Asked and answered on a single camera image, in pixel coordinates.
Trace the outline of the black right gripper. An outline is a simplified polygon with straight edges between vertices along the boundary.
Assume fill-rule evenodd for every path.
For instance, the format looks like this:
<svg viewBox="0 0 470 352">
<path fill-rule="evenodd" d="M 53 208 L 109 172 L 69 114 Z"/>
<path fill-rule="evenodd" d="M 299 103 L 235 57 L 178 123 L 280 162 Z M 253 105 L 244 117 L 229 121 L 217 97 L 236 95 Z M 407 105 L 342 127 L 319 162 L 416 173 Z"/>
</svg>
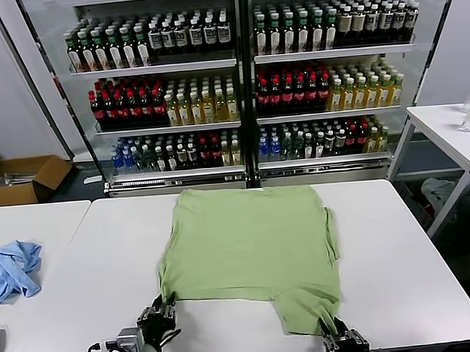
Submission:
<svg viewBox="0 0 470 352">
<path fill-rule="evenodd" d="M 347 325 L 338 317 L 334 318 L 333 322 L 337 335 L 332 335 L 324 320 L 318 318 L 323 341 L 327 344 L 327 352 L 372 352 L 369 342 L 355 329 L 348 330 Z"/>
</svg>

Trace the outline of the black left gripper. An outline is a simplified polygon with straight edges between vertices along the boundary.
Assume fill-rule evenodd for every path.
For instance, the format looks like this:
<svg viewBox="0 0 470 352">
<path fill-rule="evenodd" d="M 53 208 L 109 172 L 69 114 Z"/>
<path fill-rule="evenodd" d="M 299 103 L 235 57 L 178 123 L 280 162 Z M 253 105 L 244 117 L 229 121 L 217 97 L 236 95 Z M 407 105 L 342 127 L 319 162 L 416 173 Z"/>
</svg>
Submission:
<svg viewBox="0 0 470 352">
<path fill-rule="evenodd" d="M 175 297 L 175 292 L 172 292 L 166 299 L 158 295 L 139 315 L 136 323 L 142 331 L 144 344 L 161 350 L 173 338 L 181 334 L 182 330 L 177 328 L 175 323 Z"/>
</svg>

